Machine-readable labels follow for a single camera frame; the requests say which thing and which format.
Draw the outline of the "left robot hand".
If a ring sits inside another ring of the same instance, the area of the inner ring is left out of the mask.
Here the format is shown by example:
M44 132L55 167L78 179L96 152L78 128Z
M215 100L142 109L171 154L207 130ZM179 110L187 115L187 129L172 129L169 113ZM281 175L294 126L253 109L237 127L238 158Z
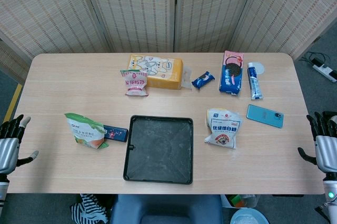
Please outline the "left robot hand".
M35 160L39 151L34 151L28 158L19 159L19 149L23 135L31 117L21 114L17 118L1 124L1 176L11 174L20 167Z

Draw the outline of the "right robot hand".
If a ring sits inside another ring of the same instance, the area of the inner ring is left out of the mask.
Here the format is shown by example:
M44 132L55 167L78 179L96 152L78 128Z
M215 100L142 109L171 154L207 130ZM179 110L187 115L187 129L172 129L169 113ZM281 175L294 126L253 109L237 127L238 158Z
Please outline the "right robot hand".
M298 147L301 158L325 173L325 180L336 180L336 112L314 112L307 115L313 136L315 156L309 156Z

